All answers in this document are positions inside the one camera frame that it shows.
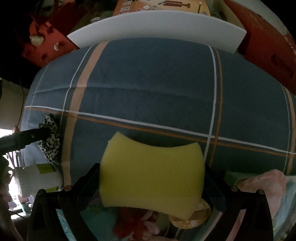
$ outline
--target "spotted fabric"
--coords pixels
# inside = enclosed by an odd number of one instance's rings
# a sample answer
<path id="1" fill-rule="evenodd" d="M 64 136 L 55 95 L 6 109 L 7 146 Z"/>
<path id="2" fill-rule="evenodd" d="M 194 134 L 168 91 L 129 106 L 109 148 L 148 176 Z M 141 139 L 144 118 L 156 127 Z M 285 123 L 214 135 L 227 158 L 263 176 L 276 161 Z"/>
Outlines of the spotted fabric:
<path id="1" fill-rule="evenodd" d="M 56 163 L 58 161 L 57 154 L 60 147 L 60 140 L 58 132 L 59 127 L 53 118 L 53 114 L 46 115 L 43 119 L 43 123 L 39 124 L 39 128 L 49 127 L 51 129 L 51 132 L 49 138 L 38 142 L 38 146 L 45 154 L 47 160 Z"/>

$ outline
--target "sponge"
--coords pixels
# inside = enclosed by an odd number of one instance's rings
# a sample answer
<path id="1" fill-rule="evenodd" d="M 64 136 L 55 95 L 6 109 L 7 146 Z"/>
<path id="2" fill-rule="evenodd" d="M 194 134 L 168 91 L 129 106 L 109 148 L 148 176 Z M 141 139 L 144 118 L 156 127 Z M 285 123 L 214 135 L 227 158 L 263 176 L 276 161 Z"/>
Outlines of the sponge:
<path id="1" fill-rule="evenodd" d="M 205 165 L 198 143 L 154 147 L 117 132 L 100 167 L 105 207 L 134 207 L 188 220 L 198 210 Z"/>

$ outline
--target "red plush toy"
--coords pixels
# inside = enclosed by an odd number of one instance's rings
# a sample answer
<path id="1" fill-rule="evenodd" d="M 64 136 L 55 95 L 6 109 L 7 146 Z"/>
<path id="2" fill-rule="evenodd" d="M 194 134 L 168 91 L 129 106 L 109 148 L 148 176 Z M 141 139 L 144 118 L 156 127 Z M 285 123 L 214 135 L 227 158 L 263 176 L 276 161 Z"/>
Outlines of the red plush toy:
<path id="1" fill-rule="evenodd" d="M 148 240 L 159 233 L 155 224 L 158 213 L 151 210 L 121 207 L 113 232 L 119 238 L 131 236 L 134 240 Z"/>

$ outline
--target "red object with holes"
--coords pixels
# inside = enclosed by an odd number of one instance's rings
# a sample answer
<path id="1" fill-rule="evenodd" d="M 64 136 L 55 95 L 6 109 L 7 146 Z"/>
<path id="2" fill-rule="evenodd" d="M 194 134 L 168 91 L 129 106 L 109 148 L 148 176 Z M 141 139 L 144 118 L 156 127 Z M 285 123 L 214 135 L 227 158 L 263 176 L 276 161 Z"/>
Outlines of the red object with holes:
<path id="1" fill-rule="evenodd" d="M 30 35 L 42 36 L 44 41 L 39 46 L 25 43 L 22 56 L 39 67 L 43 67 L 50 61 L 78 49 L 71 40 L 61 34 L 49 22 L 39 25 L 34 20 L 30 25 Z M 58 51 L 54 49 L 57 43 L 59 43 Z"/>
<path id="2" fill-rule="evenodd" d="M 296 44 L 290 33 L 281 35 L 260 15 L 224 0 L 247 31 L 238 51 L 296 95 Z"/>

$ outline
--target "plaid fabric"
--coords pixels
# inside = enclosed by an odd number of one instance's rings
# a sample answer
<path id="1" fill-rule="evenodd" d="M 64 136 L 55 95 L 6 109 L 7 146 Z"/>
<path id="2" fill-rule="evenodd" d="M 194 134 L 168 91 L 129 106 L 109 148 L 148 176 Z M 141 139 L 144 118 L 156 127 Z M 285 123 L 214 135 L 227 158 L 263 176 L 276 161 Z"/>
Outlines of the plaid fabric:
<path id="1" fill-rule="evenodd" d="M 100 162 L 117 131 L 154 146 L 198 142 L 221 176 L 226 170 L 295 174 L 295 105 L 286 88 L 236 54 L 173 39 L 123 39 L 43 68 L 22 130 L 56 115 L 66 184 Z M 35 143 L 23 156 L 26 165 L 46 162 Z"/>

